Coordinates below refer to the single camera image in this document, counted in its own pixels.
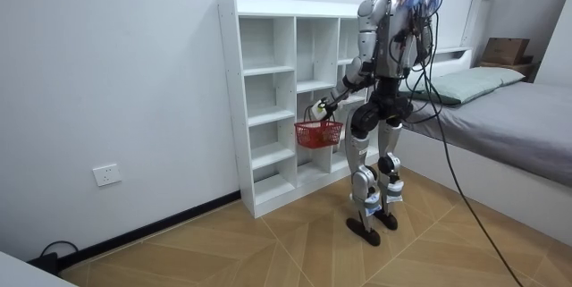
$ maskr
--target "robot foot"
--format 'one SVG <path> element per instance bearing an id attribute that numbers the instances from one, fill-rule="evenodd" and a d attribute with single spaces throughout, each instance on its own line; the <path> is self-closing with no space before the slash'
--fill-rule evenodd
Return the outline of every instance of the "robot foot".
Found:
<path id="1" fill-rule="evenodd" d="M 362 224 L 358 220 L 353 218 L 348 218 L 348 220 L 346 220 L 346 225 L 351 231 L 353 231 L 358 236 L 362 237 L 370 245 L 377 247 L 382 243 L 382 239 L 380 238 L 379 233 L 377 233 L 376 230 L 372 229 L 372 231 L 368 232 L 364 227 L 364 224 Z"/>
<path id="2" fill-rule="evenodd" d="M 397 219 L 392 214 L 385 215 L 383 210 L 379 210 L 374 213 L 374 216 L 381 221 L 387 229 L 396 231 L 397 230 Z"/>

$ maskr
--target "black baseboard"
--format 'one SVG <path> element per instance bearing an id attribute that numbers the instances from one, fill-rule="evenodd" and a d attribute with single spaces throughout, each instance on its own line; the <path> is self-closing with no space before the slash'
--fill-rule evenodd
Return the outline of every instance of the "black baseboard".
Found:
<path id="1" fill-rule="evenodd" d="M 152 224 L 148 224 L 144 227 L 135 229 L 131 232 L 124 233 L 110 240 L 99 242 L 98 244 L 93 245 L 91 247 L 87 247 L 85 249 L 81 249 L 78 252 L 58 258 L 57 260 L 58 271 L 62 271 L 65 268 L 78 264 L 81 261 L 90 259 L 91 257 L 95 257 L 97 255 L 101 255 L 104 252 L 121 247 L 130 242 L 134 242 L 138 239 L 145 238 L 150 234 L 160 232 L 164 229 L 167 229 L 176 224 L 180 224 L 181 222 L 192 219 L 195 216 L 202 215 L 206 212 L 212 211 L 218 207 L 222 207 L 238 199 L 240 199 L 240 191 L 227 194 L 223 197 L 206 202 L 200 206 L 190 208 L 189 210 L 182 211 L 176 215 L 171 215 L 163 220 L 159 220 Z"/>

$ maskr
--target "mattress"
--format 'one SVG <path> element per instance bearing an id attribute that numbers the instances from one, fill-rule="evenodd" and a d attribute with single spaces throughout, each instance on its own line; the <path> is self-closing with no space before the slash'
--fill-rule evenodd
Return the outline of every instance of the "mattress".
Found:
<path id="1" fill-rule="evenodd" d="M 424 104 L 413 103 L 415 110 Z M 429 104 L 408 120 L 432 114 Z M 569 89 L 518 82 L 463 106 L 444 107 L 440 117 L 450 144 L 572 187 Z M 435 119 L 405 127 L 441 139 Z"/>

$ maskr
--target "white bookshelf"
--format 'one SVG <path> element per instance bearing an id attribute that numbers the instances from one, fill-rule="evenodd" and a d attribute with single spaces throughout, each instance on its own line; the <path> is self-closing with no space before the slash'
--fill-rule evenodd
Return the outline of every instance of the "white bookshelf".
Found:
<path id="1" fill-rule="evenodd" d="M 259 217 L 349 175 L 343 142 L 303 148 L 294 123 L 329 96 L 358 53 L 358 6 L 290 0 L 218 0 L 218 6 L 240 193 Z M 366 96 L 342 101 L 336 120 L 346 122 Z M 377 161 L 376 146 L 372 133 L 369 164 Z"/>

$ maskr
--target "white wall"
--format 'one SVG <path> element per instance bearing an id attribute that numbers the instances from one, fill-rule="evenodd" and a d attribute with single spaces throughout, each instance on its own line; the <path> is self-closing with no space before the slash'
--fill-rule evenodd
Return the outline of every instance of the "white wall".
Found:
<path id="1" fill-rule="evenodd" d="M 440 47 L 468 1 L 445 0 Z M 0 8 L 0 250 L 85 248 L 238 189 L 216 0 Z M 110 163 L 123 182 L 99 189 Z"/>
<path id="2" fill-rule="evenodd" d="M 527 55 L 540 62 L 550 42 L 566 0 L 484 0 L 484 24 L 476 53 L 484 51 L 489 38 L 530 38 Z"/>
<path id="3" fill-rule="evenodd" d="M 572 40 L 572 0 L 567 0 L 562 9 L 551 43 L 548 45 L 543 64 L 540 66 L 535 83 L 572 87 L 572 73 L 570 73 L 570 40 Z"/>

